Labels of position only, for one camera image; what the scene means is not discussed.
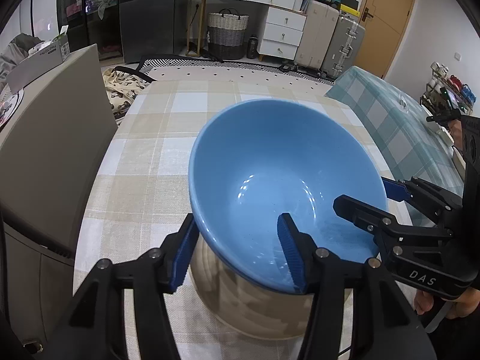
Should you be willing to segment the person right hand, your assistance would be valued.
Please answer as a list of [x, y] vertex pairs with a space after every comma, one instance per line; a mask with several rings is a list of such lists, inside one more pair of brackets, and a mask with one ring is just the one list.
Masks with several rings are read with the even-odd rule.
[[[454, 139], [455, 147], [458, 150], [463, 148], [463, 134], [461, 122], [454, 120], [448, 123], [448, 128]], [[425, 314], [432, 309], [434, 305], [433, 296], [421, 290], [416, 291], [414, 298], [414, 308], [419, 315]], [[477, 289], [467, 289], [458, 299], [456, 299], [447, 313], [447, 318], [463, 318], [473, 313], [479, 306], [479, 291]]]

